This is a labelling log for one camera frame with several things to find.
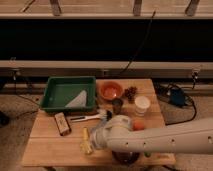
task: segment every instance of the white cup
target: white cup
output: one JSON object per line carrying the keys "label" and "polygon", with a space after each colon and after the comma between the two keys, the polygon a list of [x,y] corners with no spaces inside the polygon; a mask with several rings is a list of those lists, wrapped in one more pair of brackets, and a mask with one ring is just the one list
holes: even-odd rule
{"label": "white cup", "polygon": [[135,98],[135,111],[139,116],[144,116],[151,102],[146,96],[138,96]]}

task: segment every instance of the blue object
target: blue object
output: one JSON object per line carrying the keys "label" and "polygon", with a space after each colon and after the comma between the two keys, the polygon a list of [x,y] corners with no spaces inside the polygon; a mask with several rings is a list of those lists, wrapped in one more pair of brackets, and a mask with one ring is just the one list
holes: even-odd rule
{"label": "blue object", "polygon": [[186,103],[186,95],[180,88],[170,89],[170,100],[169,102],[175,106],[183,107]]}

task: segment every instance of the grapes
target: grapes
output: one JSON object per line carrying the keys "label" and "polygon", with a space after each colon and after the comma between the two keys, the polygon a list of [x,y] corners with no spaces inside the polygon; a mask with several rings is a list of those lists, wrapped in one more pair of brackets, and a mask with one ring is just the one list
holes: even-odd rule
{"label": "grapes", "polygon": [[134,97],[136,93],[137,93],[137,87],[131,86],[124,90],[124,96],[127,97],[130,103],[134,101]]}

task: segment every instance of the orange object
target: orange object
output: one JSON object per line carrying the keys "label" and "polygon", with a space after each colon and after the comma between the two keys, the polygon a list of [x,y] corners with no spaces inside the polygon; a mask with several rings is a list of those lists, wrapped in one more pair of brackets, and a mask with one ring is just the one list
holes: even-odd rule
{"label": "orange object", "polygon": [[123,95],[123,88],[114,81],[106,81],[100,86],[99,94],[105,100],[113,100]]}
{"label": "orange object", "polygon": [[140,119],[133,120],[133,130],[134,131],[143,130],[143,129],[145,129],[145,125],[142,120],[140,120]]}

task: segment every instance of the floor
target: floor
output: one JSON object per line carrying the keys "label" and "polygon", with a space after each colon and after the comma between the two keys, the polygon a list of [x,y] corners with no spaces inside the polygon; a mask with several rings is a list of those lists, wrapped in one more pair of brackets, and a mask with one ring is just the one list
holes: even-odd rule
{"label": "floor", "polygon": [[[25,95],[39,103],[42,95]],[[213,116],[213,97],[193,97],[198,115],[196,119]],[[187,119],[193,113],[192,109],[179,109],[160,101],[160,107],[167,123]],[[0,171],[44,171],[44,168],[24,168],[20,165],[25,146],[32,129],[38,106],[16,95],[0,95],[0,110],[12,118],[11,123],[0,128]],[[187,171],[213,170],[213,155],[176,154],[176,169]],[[89,168],[57,168],[57,171],[106,171],[108,167]],[[116,170],[139,171],[140,168],[110,168]],[[151,171],[166,171],[157,166]]]}

